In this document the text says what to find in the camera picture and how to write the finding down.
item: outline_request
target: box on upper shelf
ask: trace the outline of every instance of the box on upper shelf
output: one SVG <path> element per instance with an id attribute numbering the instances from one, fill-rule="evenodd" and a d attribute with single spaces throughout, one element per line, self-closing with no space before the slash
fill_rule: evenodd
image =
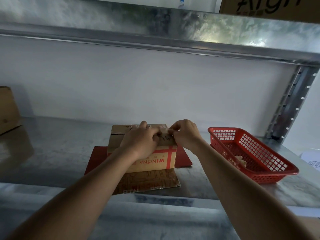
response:
<path id="1" fill-rule="evenodd" d="M 135 161 L 127 173 L 144 172 L 152 170 L 174 168 L 177 143 L 173 136 L 168 134 L 168 127 L 165 124 L 151 124 L 149 127 L 160 127 L 161 135 L 156 150 L 147 158 Z M 108 145 L 108 156 L 120 146 L 125 133 L 131 129 L 132 125 L 113 125 Z"/>
<path id="2" fill-rule="evenodd" d="M 320 23 L 320 0 L 222 0 L 222 14 Z"/>
<path id="3" fill-rule="evenodd" d="M 21 125 L 21 117 L 9 87 L 0 86 L 0 135 Z"/>

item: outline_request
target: right hand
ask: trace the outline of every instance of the right hand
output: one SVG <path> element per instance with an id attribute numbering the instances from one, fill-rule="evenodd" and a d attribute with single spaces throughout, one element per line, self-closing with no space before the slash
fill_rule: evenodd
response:
<path id="1" fill-rule="evenodd" d="M 190 120 L 179 120 L 169 128 L 169 134 L 174 136 L 176 142 L 182 147 L 192 151 L 197 142 L 204 141 L 197 125 Z"/>

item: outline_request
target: red plastic basket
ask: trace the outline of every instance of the red plastic basket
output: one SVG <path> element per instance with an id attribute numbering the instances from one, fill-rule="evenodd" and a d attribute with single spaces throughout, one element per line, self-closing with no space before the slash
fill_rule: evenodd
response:
<path id="1" fill-rule="evenodd" d="M 211 146 L 258 184 L 276 183 L 299 169 L 256 137 L 240 128 L 210 127 Z M 235 157 L 242 156 L 246 167 Z"/>

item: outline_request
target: red mat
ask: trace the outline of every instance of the red mat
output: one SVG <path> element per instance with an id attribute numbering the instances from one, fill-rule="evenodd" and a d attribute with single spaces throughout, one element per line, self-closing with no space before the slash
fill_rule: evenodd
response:
<path id="1" fill-rule="evenodd" d="M 89 173 L 91 170 L 98 167 L 104 160 L 108 157 L 108 147 L 107 146 L 95 146 L 91 157 L 89 159 L 87 168 L 85 170 L 85 175 Z M 175 168 L 183 168 L 183 167 L 189 167 L 192 165 L 192 162 L 190 161 L 190 158 L 186 154 L 185 150 L 182 146 L 178 146 L 177 148 L 177 155 L 176 155 L 176 162 L 175 162 Z"/>

